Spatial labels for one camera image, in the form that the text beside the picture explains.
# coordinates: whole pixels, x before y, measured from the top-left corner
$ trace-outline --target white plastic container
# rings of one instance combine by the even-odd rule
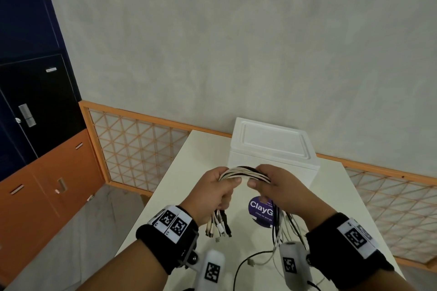
[[[308,188],[320,168],[305,131],[237,118],[228,167],[268,163],[293,173]]]

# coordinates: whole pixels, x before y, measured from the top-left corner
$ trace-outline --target hand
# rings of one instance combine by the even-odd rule
[[[205,172],[191,190],[188,197],[180,204],[197,225],[208,223],[216,209],[227,209],[234,188],[241,184],[241,178],[228,178],[218,182],[227,167],[217,167]]]
[[[264,199],[273,200],[283,211],[303,218],[309,230],[335,214],[332,207],[289,171],[269,164],[259,165],[257,170],[267,175],[271,183],[251,179],[247,186],[257,190]]]

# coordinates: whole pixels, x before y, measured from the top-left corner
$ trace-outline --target wrist strap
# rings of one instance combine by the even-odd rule
[[[378,269],[394,267],[376,241],[354,219],[336,213],[307,233],[309,261],[340,290],[353,288]]]
[[[199,228],[191,216],[179,206],[166,206],[147,224],[136,231],[168,275],[186,264],[196,246]]]

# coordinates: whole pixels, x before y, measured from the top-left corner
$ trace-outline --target purple sticker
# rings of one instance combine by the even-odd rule
[[[272,200],[269,200],[266,204],[264,204],[259,201],[259,197],[253,198],[249,201],[249,214],[260,226],[271,228],[273,225]]]

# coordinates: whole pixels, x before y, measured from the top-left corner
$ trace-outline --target orange cabinet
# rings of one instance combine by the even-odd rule
[[[44,154],[37,163],[38,181],[67,221],[104,183],[87,130]]]
[[[103,184],[87,130],[0,182],[0,284],[8,285]]]
[[[0,182],[0,279],[14,277],[62,227],[30,168]]]

